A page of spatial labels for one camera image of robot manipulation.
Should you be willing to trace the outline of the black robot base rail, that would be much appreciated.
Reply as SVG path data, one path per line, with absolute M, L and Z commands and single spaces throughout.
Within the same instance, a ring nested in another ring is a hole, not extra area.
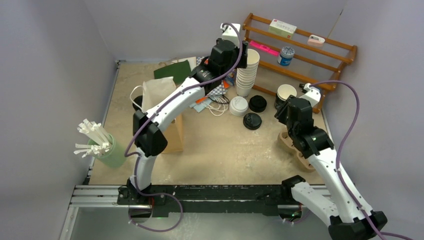
M 291 188 L 304 182 L 299 175 L 281 184 L 152 185 L 138 192 L 130 181 L 118 188 L 118 205 L 152 207 L 153 217 L 169 213 L 262 214 L 279 216 L 283 206 L 299 205 Z

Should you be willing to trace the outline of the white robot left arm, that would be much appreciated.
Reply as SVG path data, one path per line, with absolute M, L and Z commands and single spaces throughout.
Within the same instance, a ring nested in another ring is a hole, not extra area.
M 248 42 L 238 44 L 218 38 L 208 57 L 194 68 L 184 82 L 162 102 L 133 115 L 133 137 L 128 146 L 135 146 L 137 156 L 134 173 L 128 179 L 133 186 L 129 197 L 138 205 L 146 203 L 152 183 L 155 160 L 168 145 L 164 131 L 171 122 L 197 100 L 217 88 L 234 69 L 247 67 Z

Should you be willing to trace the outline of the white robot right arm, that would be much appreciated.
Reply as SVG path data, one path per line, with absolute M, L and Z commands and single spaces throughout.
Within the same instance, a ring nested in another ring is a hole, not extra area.
M 327 199 L 299 175 L 282 182 L 280 196 L 288 204 L 307 207 L 326 226 L 333 240 L 370 240 L 388 219 L 375 211 L 361 196 L 340 161 L 329 135 L 314 125 L 311 103 L 290 96 L 275 118 L 287 128 L 293 146 L 321 176 L 331 198 Z

